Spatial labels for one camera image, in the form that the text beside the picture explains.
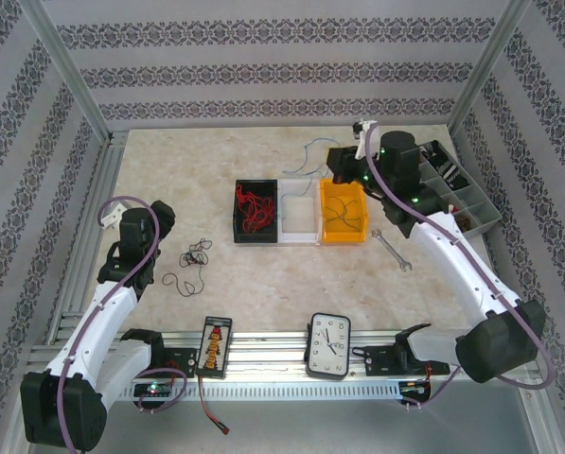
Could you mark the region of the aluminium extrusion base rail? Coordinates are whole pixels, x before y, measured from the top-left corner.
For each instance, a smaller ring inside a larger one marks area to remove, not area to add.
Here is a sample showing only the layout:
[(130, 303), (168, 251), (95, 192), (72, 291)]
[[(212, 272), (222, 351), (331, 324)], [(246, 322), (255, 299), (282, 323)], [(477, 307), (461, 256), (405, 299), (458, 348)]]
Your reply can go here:
[[(397, 330), (353, 330), (351, 347), (391, 345)], [(40, 372), (64, 347), (71, 337), (72, 328), (64, 328), (56, 335), (55, 343), (38, 344), (30, 349), (24, 372)], [(196, 348), (200, 346), (199, 331), (173, 331), (163, 333), (166, 347)], [(225, 381), (274, 382), (309, 381), (304, 354), (307, 348), (307, 331), (257, 331), (234, 330)], [(364, 359), (350, 355), (346, 380), (366, 380)]]

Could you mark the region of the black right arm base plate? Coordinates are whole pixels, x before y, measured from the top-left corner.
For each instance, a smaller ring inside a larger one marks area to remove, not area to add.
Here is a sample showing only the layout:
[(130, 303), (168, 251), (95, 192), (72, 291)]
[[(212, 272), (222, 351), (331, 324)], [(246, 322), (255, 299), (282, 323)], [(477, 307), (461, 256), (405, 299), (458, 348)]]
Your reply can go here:
[(375, 345), (353, 347), (353, 356), (363, 360), (368, 376), (425, 375), (433, 364), (417, 360), (408, 347)]

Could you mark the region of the grey metal sheet panel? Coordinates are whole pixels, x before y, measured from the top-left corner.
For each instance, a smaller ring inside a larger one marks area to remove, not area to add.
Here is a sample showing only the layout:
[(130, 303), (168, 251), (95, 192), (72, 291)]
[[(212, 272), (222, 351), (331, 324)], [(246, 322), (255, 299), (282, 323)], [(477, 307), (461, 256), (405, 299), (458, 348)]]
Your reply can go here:
[(537, 454), (514, 399), (459, 397), (423, 411), (389, 401), (220, 402), (222, 434), (197, 402), (162, 414), (119, 403), (92, 454)]

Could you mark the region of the grey divided organizer tray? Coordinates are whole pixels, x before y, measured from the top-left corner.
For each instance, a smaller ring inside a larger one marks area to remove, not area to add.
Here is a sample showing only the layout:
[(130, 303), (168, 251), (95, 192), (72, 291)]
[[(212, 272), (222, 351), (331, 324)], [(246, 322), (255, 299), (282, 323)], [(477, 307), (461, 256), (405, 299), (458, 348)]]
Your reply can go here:
[(472, 238), (487, 232), (501, 219), (499, 210), (486, 195), (484, 189), (475, 182), (456, 158), (452, 157), (447, 151), (450, 159), (460, 167), (464, 175), (468, 178), (469, 186), (453, 191), (446, 185), (444, 180), (436, 173), (433, 167), (425, 160), (419, 147), (419, 171), (421, 182), (432, 188), (447, 203), (447, 205), (452, 204), (457, 207), (458, 211), (452, 213), (454, 217), (467, 215), (471, 218), (471, 230), (463, 233), (466, 238)]

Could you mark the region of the yellow plastic bin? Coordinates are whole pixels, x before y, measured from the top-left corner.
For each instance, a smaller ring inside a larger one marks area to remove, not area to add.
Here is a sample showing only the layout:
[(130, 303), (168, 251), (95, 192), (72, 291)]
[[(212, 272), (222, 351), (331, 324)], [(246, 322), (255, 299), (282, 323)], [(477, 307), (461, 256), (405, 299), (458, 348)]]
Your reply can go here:
[(324, 243), (363, 243), (368, 228), (365, 195), (358, 183), (320, 181), (322, 236)]

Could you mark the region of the clear white plastic bin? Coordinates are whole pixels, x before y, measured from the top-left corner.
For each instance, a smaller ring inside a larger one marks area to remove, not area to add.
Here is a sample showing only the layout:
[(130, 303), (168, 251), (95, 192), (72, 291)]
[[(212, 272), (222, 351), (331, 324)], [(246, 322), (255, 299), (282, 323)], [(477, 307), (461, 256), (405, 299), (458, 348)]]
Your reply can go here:
[(322, 238), (320, 179), (277, 181), (277, 242), (316, 245)]

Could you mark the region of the black device with orange print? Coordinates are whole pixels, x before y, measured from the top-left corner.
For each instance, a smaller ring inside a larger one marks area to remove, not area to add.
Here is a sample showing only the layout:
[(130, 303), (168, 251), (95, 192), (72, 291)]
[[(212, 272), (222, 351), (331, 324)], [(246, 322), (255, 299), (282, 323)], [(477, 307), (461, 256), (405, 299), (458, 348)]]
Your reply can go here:
[(204, 320), (196, 375), (224, 378), (230, 349), (233, 320), (207, 316)]

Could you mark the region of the black white striped item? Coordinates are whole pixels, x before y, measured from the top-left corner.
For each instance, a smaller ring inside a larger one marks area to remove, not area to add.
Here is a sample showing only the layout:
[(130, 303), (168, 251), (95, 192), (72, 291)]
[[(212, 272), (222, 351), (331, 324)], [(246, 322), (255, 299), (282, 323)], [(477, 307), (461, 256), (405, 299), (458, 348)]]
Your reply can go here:
[(456, 191), (469, 186), (468, 178), (460, 167), (450, 159), (447, 151), (438, 141), (425, 143), (419, 148), (425, 160), (451, 190)]

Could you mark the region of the aluminium corner post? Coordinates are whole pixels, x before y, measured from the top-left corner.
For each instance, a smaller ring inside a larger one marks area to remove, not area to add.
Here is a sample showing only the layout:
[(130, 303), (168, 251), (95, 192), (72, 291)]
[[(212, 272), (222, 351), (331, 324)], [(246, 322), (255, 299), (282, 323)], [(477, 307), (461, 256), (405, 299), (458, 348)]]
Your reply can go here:
[(498, 58), (503, 53), (503, 49), (517, 28), (521, 17), (531, 3), (532, 0), (508, 0), (503, 14), (492, 30), (482, 54), (477, 59), (468, 77), (464, 89), (454, 103), (447, 122), (450, 136), (458, 132)]
[(109, 140), (111, 132), (103, 114), (80, 70), (74, 63), (58, 29), (49, 17), (43, 0), (18, 0), (18, 2), (93, 131), (101, 142)]

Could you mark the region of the aluminium side rail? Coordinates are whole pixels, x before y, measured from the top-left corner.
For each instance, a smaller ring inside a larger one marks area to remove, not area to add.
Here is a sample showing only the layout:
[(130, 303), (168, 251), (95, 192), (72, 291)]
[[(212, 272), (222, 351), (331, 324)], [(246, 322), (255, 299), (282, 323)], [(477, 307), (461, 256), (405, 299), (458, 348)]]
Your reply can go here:
[(114, 193), (128, 135), (127, 131), (114, 132), (100, 151), (77, 235), (46, 331), (46, 345), (53, 345), (57, 341), (63, 314), (82, 311), (86, 293), (92, 289), (92, 273), (102, 237), (101, 229), (97, 226), (97, 211)]

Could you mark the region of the white face alarm clock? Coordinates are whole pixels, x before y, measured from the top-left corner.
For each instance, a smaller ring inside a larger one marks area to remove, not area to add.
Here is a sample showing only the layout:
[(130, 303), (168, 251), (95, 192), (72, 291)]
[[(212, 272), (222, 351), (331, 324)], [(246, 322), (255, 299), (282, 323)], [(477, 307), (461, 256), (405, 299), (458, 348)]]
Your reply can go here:
[(349, 372), (351, 321), (343, 315), (316, 312), (308, 324), (304, 355), (312, 378), (343, 380)]

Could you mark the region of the black plastic bin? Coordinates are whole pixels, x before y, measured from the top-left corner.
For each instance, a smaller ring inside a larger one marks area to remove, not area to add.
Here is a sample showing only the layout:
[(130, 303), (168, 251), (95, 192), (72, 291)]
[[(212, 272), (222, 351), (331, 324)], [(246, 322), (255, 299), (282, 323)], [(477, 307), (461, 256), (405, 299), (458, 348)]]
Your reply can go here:
[(232, 221), (235, 243), (276, 243), (277, 215), (277, 180), (236, 180)]

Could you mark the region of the red lead with plug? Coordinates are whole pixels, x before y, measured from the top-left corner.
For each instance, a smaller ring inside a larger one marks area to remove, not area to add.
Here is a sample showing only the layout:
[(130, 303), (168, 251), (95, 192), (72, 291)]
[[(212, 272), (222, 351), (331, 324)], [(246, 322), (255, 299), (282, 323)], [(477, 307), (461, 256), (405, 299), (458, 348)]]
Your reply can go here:
[(201, 400), (201, 405), (203, 408), (203, 412), (206, 415), (206, 417), (211, 421), (211, 423), (223, 434), (223, 435), (228, 435), (230, 432), (230, 429), (228, 426), (226, 426), (220, 419), (218, 419), (208, 408), (207, 403), (206, 403), (206, 398), (205, 398), (205, 393), (204, 393), (204, 389), (203, 389), (203, 378), (201, 376), (198, 376), (198, 391), (199, 391), (199, 397)]

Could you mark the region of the steel open-end wrench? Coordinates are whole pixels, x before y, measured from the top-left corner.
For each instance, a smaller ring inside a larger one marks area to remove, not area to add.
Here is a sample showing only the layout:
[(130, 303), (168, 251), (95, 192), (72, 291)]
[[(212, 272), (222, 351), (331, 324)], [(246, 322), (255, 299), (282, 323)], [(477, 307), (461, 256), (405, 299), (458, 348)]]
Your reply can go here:
[(398, 262), (399, 268), (403, 271), (411, 271), (413, 269), (412, 264), (405, 260), (401, 254), (383, 237), (380, 229), (372, 231), (372, 237), (375, 238), (381, 245), (392, 255)]

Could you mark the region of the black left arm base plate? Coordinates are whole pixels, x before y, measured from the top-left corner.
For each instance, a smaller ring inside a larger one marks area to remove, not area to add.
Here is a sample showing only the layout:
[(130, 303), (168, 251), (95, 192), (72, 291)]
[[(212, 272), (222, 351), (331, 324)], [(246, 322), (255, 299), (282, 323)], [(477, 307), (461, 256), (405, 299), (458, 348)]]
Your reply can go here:
[(172, 372), (154, 372), (153, 369), (176, 369), (185, 373), (187, 378), (195, 375), (197, 350), (195, 348), (165, 347), (162, 353), (157, 354), (150, 360), (150, 365), (144, 375), (136, 378), (180, 379), (179, 375)]

